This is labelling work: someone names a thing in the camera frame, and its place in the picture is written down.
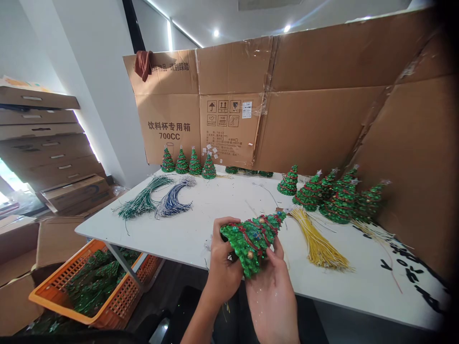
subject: floor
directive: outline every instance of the floor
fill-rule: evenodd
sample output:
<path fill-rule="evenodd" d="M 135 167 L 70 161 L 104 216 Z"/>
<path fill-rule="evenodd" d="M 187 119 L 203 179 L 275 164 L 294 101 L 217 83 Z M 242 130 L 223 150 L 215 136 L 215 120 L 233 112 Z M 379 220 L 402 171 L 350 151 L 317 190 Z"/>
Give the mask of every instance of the floor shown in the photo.
<path fill-rule="evenodd" d="M 149 314 L 163 309 L 174 312 L 182 289 L 189 285 L 202 290 L 207 275 L 205 270 L 166 261 L 157 281 L 140 300 L 127 330 L 134 331 Z M 338 306 L 318 301 L 314 304 L 330 344 L 419 343 L 429 336 L 429 332 Z"/>

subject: cardboard flap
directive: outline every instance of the cardboard flap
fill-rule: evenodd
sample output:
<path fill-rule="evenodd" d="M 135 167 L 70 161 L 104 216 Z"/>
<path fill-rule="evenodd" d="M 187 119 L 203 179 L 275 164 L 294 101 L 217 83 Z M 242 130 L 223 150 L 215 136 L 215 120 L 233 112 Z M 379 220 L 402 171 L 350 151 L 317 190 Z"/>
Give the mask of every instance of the cardboard flap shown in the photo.
<path fill-rule="evenodd" d="M 433 32 L 432 10 L 282 35 L 271 91 L 392 85 Z"/>
<path fill-rule="evenodd" d="M 1 336 L 14 335 L 42 315 L 43 308 L 29 301 L 34 289 L 30 274 L 0 288 Z"/>
<path fill-rule="evenodd" d="M 268 36 L 197 49 L 199 93 L 264 92 L 272 48 Z"/>
<path fill-rule="evenodd" d="M 194 50 L 154 53 L 152 74 L 145 82 L 134 71 L 135 55 L 123 59 L 136 95 L 199 92 Z"/>
<path fill-rule="evenodd" d="M 83 221 L 81 217 L 55 217 L 40 223 L 37 268 L 66 262 L 86 244 L 86 238 L 75 233 Z"/>

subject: table leg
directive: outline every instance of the table leg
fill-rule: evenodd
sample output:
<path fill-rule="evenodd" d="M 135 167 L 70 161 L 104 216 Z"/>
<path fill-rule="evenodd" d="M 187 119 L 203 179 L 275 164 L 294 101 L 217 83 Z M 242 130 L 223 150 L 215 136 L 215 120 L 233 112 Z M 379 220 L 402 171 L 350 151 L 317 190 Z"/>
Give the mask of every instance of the table leg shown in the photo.
<path fill-rule="evenodd" d="M 145 292 L 145 286 L 144 284 L 140 281 L 139 277 L 137 274 L 132 270 L 132 268 L 129 266 L 128 262 L 124 257 L 121 255 L 120 250 L 118 247 L 115 245 L 109 244 L 108 242 L 104 242 L 107 248 L 110 250 L 111 253 L 115 256 L 116 260 L 120 263 L 120 265 L 123 267 L 123 269 L 134 279 L 134 281 L 139 285 L 139 289 L 142 292 Z"/>

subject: small tag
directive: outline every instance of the small tag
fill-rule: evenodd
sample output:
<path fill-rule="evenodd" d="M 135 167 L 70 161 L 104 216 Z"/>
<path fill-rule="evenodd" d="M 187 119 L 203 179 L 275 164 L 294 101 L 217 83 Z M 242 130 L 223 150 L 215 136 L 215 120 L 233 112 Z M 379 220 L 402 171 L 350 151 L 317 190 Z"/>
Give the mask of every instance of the small tag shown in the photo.
<path fill-rule="evenodd" d="M 242 119 L 252 118 L 252 102 L 242 103 Z"/>

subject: orange plastic basket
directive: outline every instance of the orange plastic basket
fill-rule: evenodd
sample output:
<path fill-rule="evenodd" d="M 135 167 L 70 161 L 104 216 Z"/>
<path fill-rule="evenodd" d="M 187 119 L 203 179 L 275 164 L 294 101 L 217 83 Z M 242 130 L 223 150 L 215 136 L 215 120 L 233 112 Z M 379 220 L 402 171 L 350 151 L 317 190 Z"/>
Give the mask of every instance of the orange plastic basket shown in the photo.
<path fill-rule="evenodd" d="M 129 274 L 124 276 L 99 312 L 92 318 L 72 309 L 72 304 L 65 289 L 72 277 L 86 264 L 89 257 L 99 249 L 102 251 L 107 250 L 102 241 L 93 239 L 88 242 L 54 274 L 35 288 L 30 293 L 29 300 L 91 327 L 113 330 L 124 329 L 142 296 L 137 283 Z M 151 281 L 161 261 L 161 258 L 152 255 L 147 256 L 137 271 L 137 276 L 142 283 Z"/>

